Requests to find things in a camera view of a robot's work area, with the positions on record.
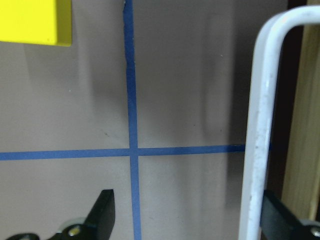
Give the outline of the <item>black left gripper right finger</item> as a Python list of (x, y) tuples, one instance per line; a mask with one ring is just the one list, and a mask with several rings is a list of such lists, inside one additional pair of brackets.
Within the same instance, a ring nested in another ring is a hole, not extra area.
[(260, 228), (266, 240), (318, 240), (320, 238), (318, 221), (298, 219), (269, 190), (263, 193)]

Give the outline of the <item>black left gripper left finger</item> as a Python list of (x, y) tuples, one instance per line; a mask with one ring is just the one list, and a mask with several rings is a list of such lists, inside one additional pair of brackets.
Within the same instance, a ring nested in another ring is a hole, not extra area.
[(99, 194), (87, 217), (59, 229), (51, 240), (109, 240), (115, 225), (115, 195), (112, 189)]

